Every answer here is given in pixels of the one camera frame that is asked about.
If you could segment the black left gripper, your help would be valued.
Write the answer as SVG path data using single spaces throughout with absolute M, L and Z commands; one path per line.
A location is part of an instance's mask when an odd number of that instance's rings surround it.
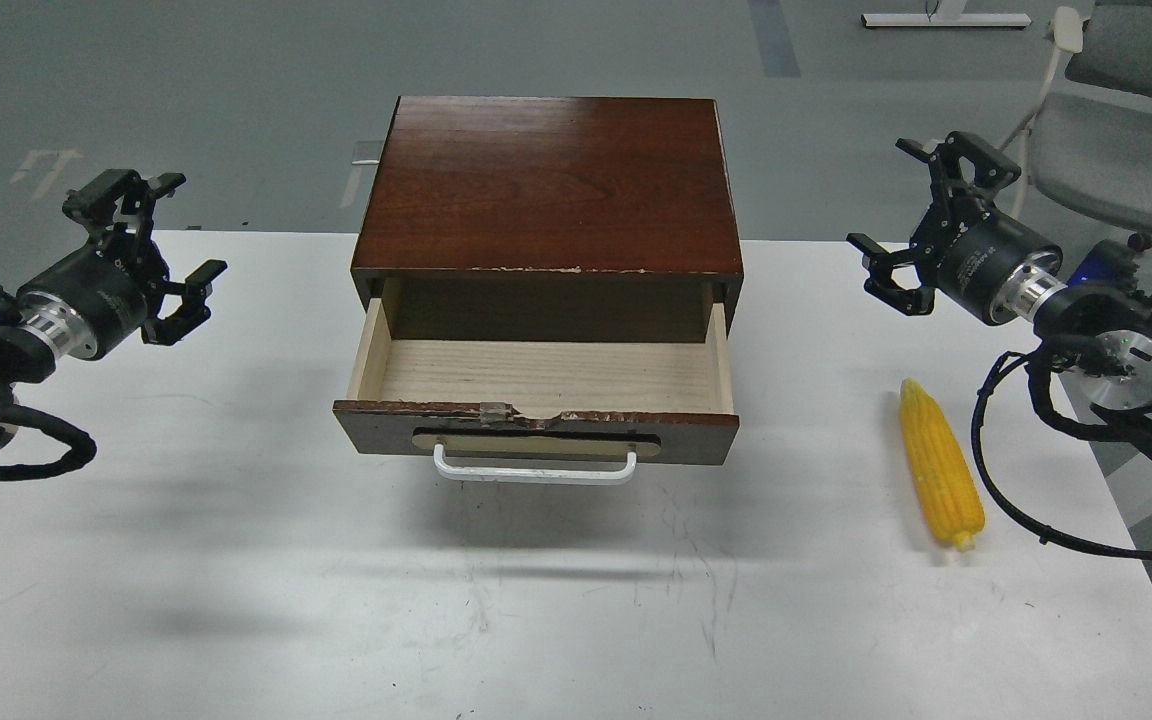
M 61 213 L 86 229 L 88 242 L 17 293 L 22 328 L 55 359 L 99 361 L 138 329 L 143 343 L 173 346 L 207 323 L 212 282 L 228 263 L 209 259 L 174 282 L 152 240 L 156 200 L 185 182 L 179 172 L 143 179 L 109 169 L 67 192 Z M 166 296 L 177 296 L 179 306 L 160 318 Z

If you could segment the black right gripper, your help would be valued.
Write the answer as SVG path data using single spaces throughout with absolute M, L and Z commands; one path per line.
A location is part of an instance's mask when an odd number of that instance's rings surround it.
M 927 165 L 931 204 L 909 247 L 890 252 L 864 233 L 847 234 L 867 270 L 864 291 L 901 314 L 925 316 L 938 291 L 986 325 L 1016 318 L 1001 293 L 1021 266 L 1056 273 L 1062 250 L 1028 225 L 995 213 L 996 195 L 1018 181 L 1020 164 L 975 132 L 952 131 L 943 141 L 899 138 L 896 147 Z M 914 266 L 916 288 L 902 287 L 896 270 Z

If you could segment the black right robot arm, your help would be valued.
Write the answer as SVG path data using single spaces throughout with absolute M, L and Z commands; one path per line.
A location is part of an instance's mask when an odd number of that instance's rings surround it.
M 865 291 L 902 314 L 929 314 L 943 295 L 987 325 L 1032 324 L 1030 401 L 1043 423 L 1152 461 L 1152 293 L 1137 286 L 1147 242 L 1098 243 L 1062 281 L 1060 247 L 996 209 L 1018 164 L 973 132 L 897 146 L 927 168 L 931 202 L 905 249 L 847 237 Z

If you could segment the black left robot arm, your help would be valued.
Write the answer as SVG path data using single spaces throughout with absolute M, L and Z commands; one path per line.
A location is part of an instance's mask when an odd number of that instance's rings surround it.
M 184 182 L 180 173 L 103 172 L 61 205 L 86 242 L 18 291 L 0 285 L 0 482 L 61 477 L 97 452 L 86 430 L 20 404 L 18 382 L 46 381 L 63 357 L 103 359 L 132 334 L 175 344 L 210 318 L 212 282 L 227 264 L 210 259 L 174 282 L 152 238 L 157 200 Z

